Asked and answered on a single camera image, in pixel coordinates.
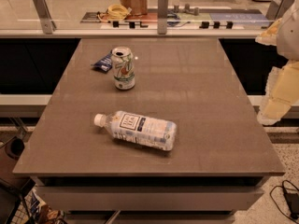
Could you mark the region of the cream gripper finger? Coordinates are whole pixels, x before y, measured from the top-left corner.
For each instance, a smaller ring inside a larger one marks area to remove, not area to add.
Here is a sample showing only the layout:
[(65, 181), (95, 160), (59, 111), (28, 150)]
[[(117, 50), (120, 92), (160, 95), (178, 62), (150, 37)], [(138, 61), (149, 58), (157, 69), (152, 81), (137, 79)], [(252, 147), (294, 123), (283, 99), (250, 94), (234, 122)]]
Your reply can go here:
[(282, 19), (274, 21), (265, 31), (256, 36), (255, 41), (266, 46), (276, 46), (278, 44), (278, 32)]
[(299, 62), (288, 61), (282, 68), (270, 71), (257, 120), (262, 125), (273, 125), (288, 113), (299, 100)]

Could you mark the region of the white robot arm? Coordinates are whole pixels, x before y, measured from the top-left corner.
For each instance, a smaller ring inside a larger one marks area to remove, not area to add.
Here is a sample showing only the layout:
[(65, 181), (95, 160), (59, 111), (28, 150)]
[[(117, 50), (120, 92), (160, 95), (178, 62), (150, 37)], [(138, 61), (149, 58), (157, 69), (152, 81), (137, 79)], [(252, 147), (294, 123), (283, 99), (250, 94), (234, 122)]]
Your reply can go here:
[(271, 69), (259, 106), (257, 120), (262, 125), (273, 125), (299, 101), (299, 0), (255, 41), (276, 46), (278, 54), (288, 60), (282, 68)]

